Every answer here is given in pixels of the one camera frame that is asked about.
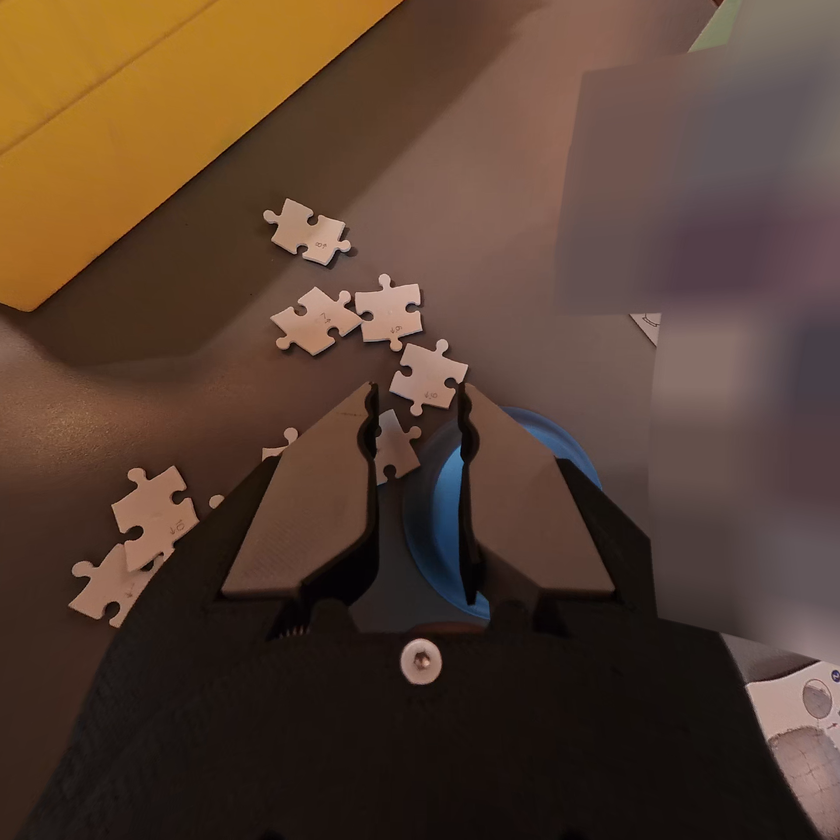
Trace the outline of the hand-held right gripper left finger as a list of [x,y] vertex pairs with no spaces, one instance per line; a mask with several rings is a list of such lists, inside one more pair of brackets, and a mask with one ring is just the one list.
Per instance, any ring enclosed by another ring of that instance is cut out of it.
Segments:
[[378,386],[362,384],[282,454],[222,587],[226,597],[350,606],[379,570]]

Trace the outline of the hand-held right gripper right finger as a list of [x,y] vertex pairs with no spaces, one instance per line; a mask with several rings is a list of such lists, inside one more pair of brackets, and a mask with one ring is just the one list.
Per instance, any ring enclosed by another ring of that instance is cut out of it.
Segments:
[[473,385],[458,387],[460,578],[468,604],[609,598],[615,585],[553,452]]

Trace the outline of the spread of puzzle pieces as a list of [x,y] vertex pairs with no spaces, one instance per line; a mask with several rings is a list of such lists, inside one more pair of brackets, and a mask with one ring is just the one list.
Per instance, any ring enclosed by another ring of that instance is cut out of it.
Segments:
[[[364,342],[388,342],[392,351],[401,350],[403,336],[423,330],[422,316],[417,310],[422,301],[421,290],[417,284],[395,287],[386,274],[380,275],[378,282],[378,290],[359,291],[354,295],[343,290],[336,299],[319,288],[312,288],[299,299],[303,313],[289,307],[271,316],[271,321],[284,333],[277,340],[277,347],[288,350],[296,344],[315,356],[334,344],[331,329],[345,336],[361,328]],[[384,481],[380,465],[398,467],[400,463],[391,454],[391,439],[399,431],[394,412],[378,420],[378,427],[381,427],[381,440],[376,440],[375,445],[381,447],[381,452],[375,462],[376,485]],[[262,457],[279,457],[287,448],[264,448]],[[140,528],[140,537],[117,543],[98,565],[84,560],[71,569],[73,576],[86,579],[87,584],[69,603],[69,609],[100,620],[114,604],[118,611],[109,620],[113,627],[121,626],[152,576],[172,556],[175,543],[198,523],[189,497],[179,502],[172,499],[175,493],[186,489],[175,466],[153,477],[147,477],[140,467],[132,468],[127,477],[135,488],[112,504],[112,512],[122,533]]]

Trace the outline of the yellow plastic bin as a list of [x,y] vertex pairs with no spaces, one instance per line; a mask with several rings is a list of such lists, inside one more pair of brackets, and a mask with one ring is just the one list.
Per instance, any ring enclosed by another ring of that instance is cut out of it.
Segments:
[[37,309],[397,5],[2,2],[2,304]]

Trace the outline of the blue round stand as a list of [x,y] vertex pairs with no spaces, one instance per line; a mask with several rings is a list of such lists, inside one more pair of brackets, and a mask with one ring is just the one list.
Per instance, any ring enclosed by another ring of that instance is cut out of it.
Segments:
[[[599,489],[602,483],[583,448],[561,426],[529,410],[501,408],[555,457],[570,460]],[[463,459],[456,420],[443,424],[418,450],[420,466],[403,479],[402,521],[407,547],[424,579],[448,603],[479,620],[490,618],[483,595],[466,601],[459,572],[458,508]]]

